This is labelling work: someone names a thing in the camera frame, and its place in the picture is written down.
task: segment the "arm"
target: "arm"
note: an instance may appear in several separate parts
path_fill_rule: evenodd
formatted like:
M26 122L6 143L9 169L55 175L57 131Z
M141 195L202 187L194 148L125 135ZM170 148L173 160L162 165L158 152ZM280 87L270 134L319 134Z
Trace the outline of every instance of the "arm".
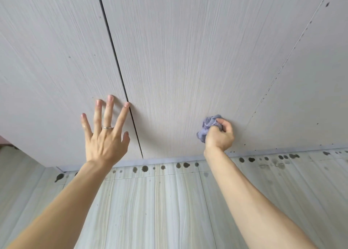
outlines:
M103 125L111 126L113 96L109 95ZM50 205L8 247L8 249L74 248L89 208L105 176L127 152L129 135L122 127L127 117L126 102L117 118L115 128L102 129L102 105L96 101L94 133L85 114L81 115L85 130L87 162L76 177Z
M204 156L249 248L317 248L224 153L234 140L232 126L224 119L217 121L224 132L216 126L209 129Z

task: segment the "cleaning rag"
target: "cleaning rag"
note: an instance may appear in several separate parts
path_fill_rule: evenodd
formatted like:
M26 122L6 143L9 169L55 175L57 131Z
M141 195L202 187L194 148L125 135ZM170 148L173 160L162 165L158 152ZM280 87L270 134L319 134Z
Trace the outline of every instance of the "cleaning rag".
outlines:
M213 125L219 127L219 130L222 131L222 125L218 123L218 121L216 120L216 118L221 118L221 115L215 115L215 116L211 116L211 117L207 117L204 119L203 121L203 125L202 125L202 130L200 130L197 133L197 138L202 142L205 143L205 137L207 136L207 133L209 131L209 128Z

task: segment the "ceiling panel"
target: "ceiling panel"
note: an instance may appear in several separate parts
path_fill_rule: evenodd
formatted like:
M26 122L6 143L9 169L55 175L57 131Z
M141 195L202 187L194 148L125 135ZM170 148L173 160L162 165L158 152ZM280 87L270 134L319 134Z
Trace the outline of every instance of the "ceiling panel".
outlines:
M257 108L254 149L348 143L348 1L324 0Z
M0 134L45 166L83 164L80 115L126 97L99 0L0 0ZM125 159L141 159L132 119Z
M144 158L201 154L206 116L237 140L321 0L102 0Z

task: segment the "forearm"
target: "forearm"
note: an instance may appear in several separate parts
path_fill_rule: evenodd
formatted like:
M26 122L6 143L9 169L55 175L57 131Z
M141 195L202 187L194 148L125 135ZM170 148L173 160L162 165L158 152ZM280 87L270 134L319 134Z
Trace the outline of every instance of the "forearm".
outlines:
M316 248L220 149L204 155L246 243L253 248Z
M111 168L89 161L8 249L74 248L89 208Z

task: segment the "finger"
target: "finger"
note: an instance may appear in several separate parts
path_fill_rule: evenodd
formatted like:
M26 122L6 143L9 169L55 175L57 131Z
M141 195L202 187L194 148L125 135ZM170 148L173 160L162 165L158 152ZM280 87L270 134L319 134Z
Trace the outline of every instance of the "finger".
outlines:
M129 142L131 141L131 139L129 138L129 133L128 132L125 132L123 134L123 139L122 139L122 146L123 146L123 149L125 150L125 153L127 153L128 151L128 146L129 146Z
M99 135L102 131L102 101L97 100L95 102L95 109L94 109L94 134Z
M104 120L103 120L104 127L111 126L112 110L113 110L113 96L109 95L107 97L107 106L106 106L105 112L104 112Z
M85 139L90 140L93 133L92 133L92 130L90 128L90 125L88 123L87 116L85 113L81 114L81 124L82 124L82 128L85 131Z
M116 121L116 124L115 124L115 128L113 129L113 133L115 135L119 135L121 136L121 133L122 133L122 127L126 121L126 118L127 118L127 114L128 114L128 111L129 111L129 106L130 106L130 103L129 102L126 102L121 110L121 113L120 115L118 116L117 118L117 121Z
M216 118L216 120L219 124L222 124L222 129L224 132L233 133L232 125L228 121L221 118Z

